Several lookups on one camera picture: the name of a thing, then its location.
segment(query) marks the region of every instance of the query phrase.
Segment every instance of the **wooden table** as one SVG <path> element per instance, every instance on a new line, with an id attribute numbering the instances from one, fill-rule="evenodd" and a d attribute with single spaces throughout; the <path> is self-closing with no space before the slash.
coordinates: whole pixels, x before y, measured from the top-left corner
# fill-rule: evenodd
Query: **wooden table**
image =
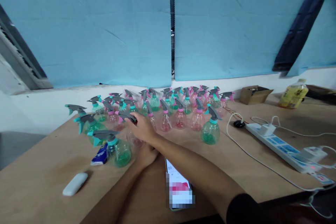
<path id="1" fill-rule="evenodd" d="M 270 95 L 264 104 L 229 102 L 229 107 L 249 123 L 252 123 L 251 116 L 270 121 L 273 115 L 277 115 L 283 127 L 302 134 L 336 132 L 335 106 L 306 99 L 298 109 L 287 110 L 277 107 L 277 101 L 275 95 Z M 79 223 L 125 172 L 127 167 L 116 169 L 109 164 L 90 166 L 98 149 L 92 147 L 85 135 L 78 135 L 78 126 L 72 119 L 0 172 L 1 223 Z M 300 189 L 247 156 L 225 135 L 228 119 L 229 116 L 226 116 L 219 122 L 223 133 L 216 145 L 202 143 L 200 134 L 189 129 L 160 133 L 209 159 L 257 202 L 300 192 Z M 312 176 L 294 170 L 246 129 L 230 125 L 229 133 L 251 155 L 296 184 L 304 188 L 322 185 Z M 309 138 L 282 129 L 277 129 L 275 133 L 297 149 L 319 145 L 336 148 L 336 137 L 333 135 Z M 216 213 L 197 189 L 194 189 L 196 208 L 178 212 L 166 208 L 164 163 L 164 157 L 159 156 L 139 177 L 124 205 L 119 218 L 121 223 L 180 223 Z M 64 197 L 64 187 L 74 175 L 85 171 L 89 171 L 90 177 L 82 189 L 73 197 Z M 323 169 L 322 173 L 336 179 L 335 170 Z"/>

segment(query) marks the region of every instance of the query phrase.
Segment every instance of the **hand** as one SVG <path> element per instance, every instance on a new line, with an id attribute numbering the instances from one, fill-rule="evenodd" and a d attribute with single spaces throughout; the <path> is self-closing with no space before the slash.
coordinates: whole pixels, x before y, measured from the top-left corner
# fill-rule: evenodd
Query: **hand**
<path id="1" fill-rule="evenodd" d="M 153 140 L 158 135 L 153 129 L 151 122 L 146 117 L 140 115 L 137 112 L 132 112 L 131 115 L 135 116 L 135 118 L 138 120 L 138 123 L 135 126 L 131 120 L 126 118 L 125 121 L 127 122 L 129 128 L 136 138 L 150 144 L 151 140 Z"/>
<path id="2" fill-rule="evenodd" d="M 142 169 L 149 166 L 154 162 L 158 156 L 158 150 L 154 149 L 148 143 L 144 143 L 139 150 L 138 156 L 136 157 L 136 163 L 141 166 Z"/>

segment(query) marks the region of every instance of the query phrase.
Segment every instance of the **blue curtain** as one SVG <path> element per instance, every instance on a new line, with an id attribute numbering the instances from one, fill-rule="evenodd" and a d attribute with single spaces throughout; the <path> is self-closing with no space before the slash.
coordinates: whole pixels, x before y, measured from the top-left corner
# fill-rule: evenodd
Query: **blue curtain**
<path id="1" fill-rule="evenodd" d="M 175 0 L 175 79 L 270 74 L 303 0 Z"/>
<path id="2" fill-rule="evenodd" d="M 336 66 L 336 0 L 324 0 L 307 41 L 287 76 L 308 68 Z"/>
<path id="3" fill-rule="evenodd" d="M 54 87 L 171 84 L 169 0 L 0 0 Z"/>

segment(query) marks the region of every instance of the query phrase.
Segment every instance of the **gray floor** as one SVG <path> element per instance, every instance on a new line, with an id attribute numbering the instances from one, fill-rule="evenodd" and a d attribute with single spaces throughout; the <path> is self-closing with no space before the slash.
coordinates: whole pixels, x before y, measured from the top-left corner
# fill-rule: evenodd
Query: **gray floor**
<path id="1" fill-rule="evenodd" d="M 21 132 L 0 133 L 0 170 L 41 141 L 45 135 Z"/>

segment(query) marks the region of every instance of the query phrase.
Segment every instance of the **power strip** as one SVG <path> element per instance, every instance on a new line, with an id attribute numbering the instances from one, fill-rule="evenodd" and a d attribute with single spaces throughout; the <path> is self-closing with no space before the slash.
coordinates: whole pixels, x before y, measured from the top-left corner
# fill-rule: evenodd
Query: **power strip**
<path id="1" fill-rule="evenodd" d="M 262 136 L 259 134 L 261 126 L 258 123 L 247 124 L 246 129 L 253 135 L 259 138 L 264 144 L 266 144 L 272 151 L 282 157 L 287 163 L 293 166 L 300 173 L 315 173 L 322 169 L 321 166 L 314 162 L 308 162 L 306 159 L 300 156 L 300 151 L 293 146 L 286 143 L 276 135 Z"/>

